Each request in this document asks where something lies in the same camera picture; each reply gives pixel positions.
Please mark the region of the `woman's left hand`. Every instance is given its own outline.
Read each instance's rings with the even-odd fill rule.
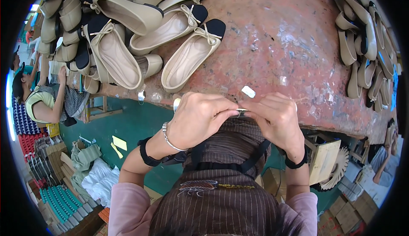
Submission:
[[[168,123],[169,142],[180,149],[200,144],[215,134],[230,116],[237,116],[238,104],[222,95],[188,92]]]

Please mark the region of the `apron strap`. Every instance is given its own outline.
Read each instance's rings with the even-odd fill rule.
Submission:
[[[185,167],[183,172],[191,172],[191,171],[200,171],[200,170],[208,170],[208,169],[232,169],[238,172],[245,174],[253,178],[252,176],[248,175],[247,172],[252,167],[256,165],[258,160],[265,154],[265,151],[270,146],[271,142],[268,140],[264,140],[257,148],[255,152],[253,152],[250,157],[244,161],[242,164],[235,164],[235,163],[217,163],[217,162],[200,162],[200,159],[203,154],[203,150],[205,148],[206,141],[198,144],[197,146],[192,148],[191,159],[192,164]]]

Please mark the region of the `wooden stool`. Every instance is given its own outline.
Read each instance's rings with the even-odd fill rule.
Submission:
[[[110,116],[110,115],[115,115],[122,113],[122,109],[119,110],[113,110],[113,111],[108,111],[108,106],[106,102],[106,96],[102,96],[102,106],[94,106],[94,98],[98,97],[98,95],[91,95],[89,96],[89,100],[87,103],[87,106],[85,108],[85,123],[90,122],[92,120],[98,119],[98,118],[103,118],[105,116]],[[98,113],[95,115],[91,115],[92,111],[101,111],[102,113]]]

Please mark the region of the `yellow paper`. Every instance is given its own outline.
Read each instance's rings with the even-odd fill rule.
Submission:
[[[116,153],[118,154],[118,156],[120,157],[120,159],[122,159],[124,156],[122,155],[122,153],[120,151],[118,151],[117,147],[115,147],[114,143],[111,142],[111,147],[116,151]]]
[[[128,149],[126,148],[126,141],[123,141],[120,138],[117,138],[115,136],[112,136],[112,138],[114,139],[114,145],[116,145],[117,147],[127,151]]]

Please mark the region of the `wooden board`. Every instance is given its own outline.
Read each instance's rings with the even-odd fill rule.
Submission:
[[[310,185],[327,179],[334,167],[341,140],[319,144],[310,165]]]

